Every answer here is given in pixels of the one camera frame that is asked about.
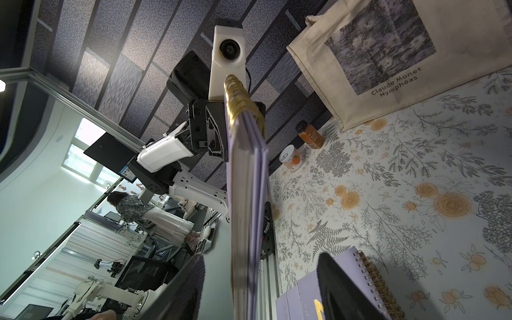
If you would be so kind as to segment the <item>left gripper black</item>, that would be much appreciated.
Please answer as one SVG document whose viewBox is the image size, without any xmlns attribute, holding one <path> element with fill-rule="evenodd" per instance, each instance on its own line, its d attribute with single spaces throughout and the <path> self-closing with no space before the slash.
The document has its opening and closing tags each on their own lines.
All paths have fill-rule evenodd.
<svg viewBox="0 0 512 320">
<path fill-rule="evenodd" d="M 195 100 L 189 103 L 188 109 L 190 150 L 229 161 L 224 102 Z"/>
</svg>

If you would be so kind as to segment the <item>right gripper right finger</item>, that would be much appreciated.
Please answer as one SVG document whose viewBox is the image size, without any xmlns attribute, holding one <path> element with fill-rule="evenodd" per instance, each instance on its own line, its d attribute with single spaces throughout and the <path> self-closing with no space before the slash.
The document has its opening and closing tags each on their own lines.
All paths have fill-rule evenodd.
<svg viewBox="0 0 512 320">
<path fill-rule="evenodd" d="M 317 278 L 326 319 L 385 319 L 328 253 L 319 256 Z"/>
</svg>

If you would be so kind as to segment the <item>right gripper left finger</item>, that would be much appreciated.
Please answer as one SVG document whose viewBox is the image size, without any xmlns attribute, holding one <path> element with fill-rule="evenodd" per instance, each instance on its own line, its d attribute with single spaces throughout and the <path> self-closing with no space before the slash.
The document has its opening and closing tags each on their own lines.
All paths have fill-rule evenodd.
<svg viewBox="0 0 512 320">
<path fill-rule="evenodd" d="M 204 255 L 194 255 L 139 318 L 198 319 L 204 281 Z"/>
</svg>

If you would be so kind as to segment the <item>purple 2026 calendar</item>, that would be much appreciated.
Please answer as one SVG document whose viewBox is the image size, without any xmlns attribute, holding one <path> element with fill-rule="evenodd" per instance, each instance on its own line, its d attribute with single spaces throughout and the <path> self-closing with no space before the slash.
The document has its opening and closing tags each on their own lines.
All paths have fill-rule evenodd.
<svg viewBox="0 0 512 320">
<path fill-rule="evenodd" d="M 276 301 L 278 319 L 405 319 L 377 268 L 351 247 L 321 253 L 317 268 Z"/>
<path fill-rule="evenodd" d="M 235 75 L 226 77 L 224 88 L 233 317 L 254 319 L 268 180 L 265 118 Z"/>
</svg>

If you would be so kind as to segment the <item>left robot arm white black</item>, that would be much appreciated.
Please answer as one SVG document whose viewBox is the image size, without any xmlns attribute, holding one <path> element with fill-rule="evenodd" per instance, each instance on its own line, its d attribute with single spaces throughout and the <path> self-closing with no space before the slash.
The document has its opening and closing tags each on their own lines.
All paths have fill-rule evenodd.
<svg viewBox="0 0 512 320">
<path fill-rule="evenodd" d="M 180 164 L 180 160 L 202 153 L 228 160 L 225 105 L 208 98 L 209 76 L 209 68 L 194 51 L 181 59 L 167 86 L 187 104 L 188 119 L 145 145 L 127 168 L 154 194 L 190 199 L 225 215 L 229 205 L 226 192 L 201 181 Z"/>
</svg>

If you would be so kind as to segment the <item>person in patterned top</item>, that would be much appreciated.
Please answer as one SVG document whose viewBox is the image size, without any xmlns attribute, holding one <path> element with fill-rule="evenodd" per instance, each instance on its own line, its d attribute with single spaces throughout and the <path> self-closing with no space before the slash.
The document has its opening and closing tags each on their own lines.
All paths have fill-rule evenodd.
<svg viewBox="0 0 512 320">
<path fill-rule="evenodd" d="M 151 203 L 144 204 L 137 196 L 125 192 L 113 191 L 107 201 L 127 223 L 136 223 L 147 233 L 156 233 L 176 247 L 186 244 L 192 251 L 197 249 L 200 233 L 193 230 L 194 223 Z"/>
</svg>

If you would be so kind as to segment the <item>cream canvas tote bag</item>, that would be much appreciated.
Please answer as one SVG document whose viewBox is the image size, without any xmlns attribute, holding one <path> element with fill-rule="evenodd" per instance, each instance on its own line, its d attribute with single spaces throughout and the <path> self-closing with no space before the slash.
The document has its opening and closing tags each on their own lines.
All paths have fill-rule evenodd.
<svg viewBox="0 0 512 320">
<path fill-rule="evenodd" d="M 511 65 L 510 1 L 338 1 L 288 52 L 344 129 Z"/>
</svg>

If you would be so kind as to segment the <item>left aluminium frame post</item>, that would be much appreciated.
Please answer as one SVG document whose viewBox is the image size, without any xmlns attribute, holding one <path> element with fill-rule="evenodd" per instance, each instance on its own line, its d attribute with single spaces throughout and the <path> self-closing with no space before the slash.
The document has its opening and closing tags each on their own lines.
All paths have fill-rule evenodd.
<svg viewBox="0 0 512 320">
<path fill-rule="evenodd" d="M 55 81 L 31 67 L 1 69 L 1 80 L 6 82 L 6 84 L 27 81 L 87 118 L 90 122 L 96 124 L 131 150 L 140 152 L 143 149 L 143 142 L 139 138 L 105 117 L 84 101 L 81 101 L 73 93 L 59 86 Z"/>
</svg>

